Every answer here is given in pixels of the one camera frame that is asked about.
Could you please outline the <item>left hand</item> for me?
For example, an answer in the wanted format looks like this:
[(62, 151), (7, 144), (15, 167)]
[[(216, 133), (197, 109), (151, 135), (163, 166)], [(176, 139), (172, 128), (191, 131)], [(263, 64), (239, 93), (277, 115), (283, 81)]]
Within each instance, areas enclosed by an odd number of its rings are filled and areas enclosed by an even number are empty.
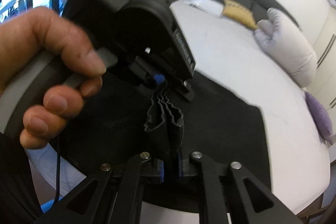
[(1, 91), (27, 63), (44, 48), (60, 55), (72, 71), (87, 79), (78, 89), (65, 85), (49, 88), (42, 105), (23, 115), (19, 141), (25, 149), (42, 149), (77, 116), (86, 98), (102, 88), (106, 66), (93, 49), (87, 34), (76, 24), (44, 6), (30, 9), (1, 24)]

